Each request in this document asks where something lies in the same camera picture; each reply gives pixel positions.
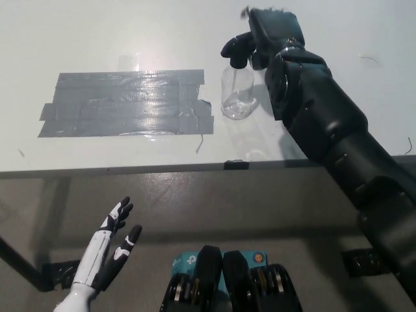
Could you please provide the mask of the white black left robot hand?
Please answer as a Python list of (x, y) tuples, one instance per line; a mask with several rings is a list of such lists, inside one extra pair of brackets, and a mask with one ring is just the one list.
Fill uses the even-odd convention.
[(90, 311), (99, 293), (106, 291), (127, 262), (142, 232), (142, 226), (132, 227), (122, 244), (108, 257), (111, 239), (125, 226), (133, 208), (130, 197), (119, 201), (106, 216), (90, 242), (77, 267), (69, 294), (55, 311)]

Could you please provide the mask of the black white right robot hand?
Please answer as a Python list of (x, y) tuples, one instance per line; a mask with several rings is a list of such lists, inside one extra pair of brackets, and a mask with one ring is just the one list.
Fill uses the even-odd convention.
[(248, 20), (249, 57), (253, 70), (263, 70), (269, 60), (282, 51), (304, 49), (305, 40), (295, 14), (275, 8), (246, 7), (242, 17)]

